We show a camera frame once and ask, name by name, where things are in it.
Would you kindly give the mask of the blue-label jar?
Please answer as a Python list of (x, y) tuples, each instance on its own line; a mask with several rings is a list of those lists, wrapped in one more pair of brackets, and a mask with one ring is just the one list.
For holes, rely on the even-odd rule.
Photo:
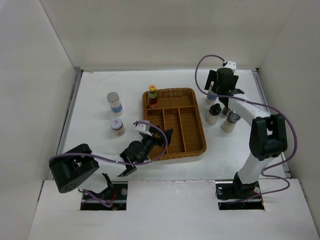
[(216, 103), (216, 99), (217, 99), (217, 95), (213, 92), (213, 82), (212, 82), (207, 91), (205, 102), (209, 105), (214, 105)]
[(120, 101), (120, 97), (117, 92), (109, 92), (107, 94), (107, 101), (109, 103), (111, 112), (116, 116), (119, 117), (123, 114), (123, 107)]

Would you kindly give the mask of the black-capped white seasoning shaker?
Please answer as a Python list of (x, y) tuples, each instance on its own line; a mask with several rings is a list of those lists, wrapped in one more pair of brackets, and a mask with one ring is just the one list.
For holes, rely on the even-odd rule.
[(219, 103), (211, 105), (205, 115), (206, 122), (210, 125), (215, 125), (220, 117), (221, 111), (222, 109)]

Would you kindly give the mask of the silver-topped white seasoning grinder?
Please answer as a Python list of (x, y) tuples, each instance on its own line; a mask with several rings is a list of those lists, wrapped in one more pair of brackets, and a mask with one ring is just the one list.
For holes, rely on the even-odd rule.
[(221, 125), (221, 129), (226, 133), (231, 133), (240, 119), (241, 116), (238, 113), (233, 110), (229, 111), (227, 118)]

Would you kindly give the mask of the white-lid dark spice jar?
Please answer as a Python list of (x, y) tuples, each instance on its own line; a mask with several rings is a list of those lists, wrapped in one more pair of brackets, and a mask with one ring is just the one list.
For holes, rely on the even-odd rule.
[(226, 100), (226, 101), (223, 102), (222, 114), (223, 114), (224, 116), (227, 116), (228, 113), (229, 113), (229, 111), (230, 111), (230, 109), (229, 109), (229, 107), (228, 107), (228, 102), (229, 102), (228, 100)]

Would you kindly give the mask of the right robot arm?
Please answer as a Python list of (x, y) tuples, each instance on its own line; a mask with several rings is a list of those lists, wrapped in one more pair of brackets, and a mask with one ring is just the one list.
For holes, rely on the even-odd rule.
[(236, 87), (238, 79), (232, 69), (222, 67), (209, 71), (204, 87), (209, 95), (216, 94), (229, 109), (227, 119), (230, 122), (235, 122), (234, 115), (238, 114), (250, 126), (250, 155), (235, 173), (232, 183), (216, 185), (216, 195), (220, 200), (252, 197), (263, 169), (288, 148), (285, 118), (281, 114), (269, 113), (260, 103), (250, 101)]

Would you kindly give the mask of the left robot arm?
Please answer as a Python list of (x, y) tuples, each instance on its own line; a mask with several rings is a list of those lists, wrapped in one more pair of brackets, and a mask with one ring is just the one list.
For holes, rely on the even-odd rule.
[(93, 154), (89, 145), (82, 143), (63, 154), (51, 157), (48, 166), (58, 191), (68, 193), (78, 188), (101, 167), (101, 162), (123, 166), (124, 171), (118, 176), (127, 177), (138, 166), (159, 160), (168, 149), (174, 130), (162, 130), (146, 120), (133, 124), (142, 139), (132, 141), (119, 155), (105, 157)]

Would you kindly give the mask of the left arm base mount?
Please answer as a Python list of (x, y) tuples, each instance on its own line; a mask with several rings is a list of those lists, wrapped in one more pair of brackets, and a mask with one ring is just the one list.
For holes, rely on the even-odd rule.
[(106, 173), (106, 188), (99, 193), (79, 188), (82, 194), (81, 211), (125, 211), (127, 209), (128, 182), (112, 182)]

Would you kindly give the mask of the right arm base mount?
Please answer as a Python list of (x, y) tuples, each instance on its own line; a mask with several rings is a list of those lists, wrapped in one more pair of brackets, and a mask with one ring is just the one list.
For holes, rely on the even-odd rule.
[(233, 182), (217, 182), (215, 195), (219, 210), (264, 210), (259, 182), (241, 187)]

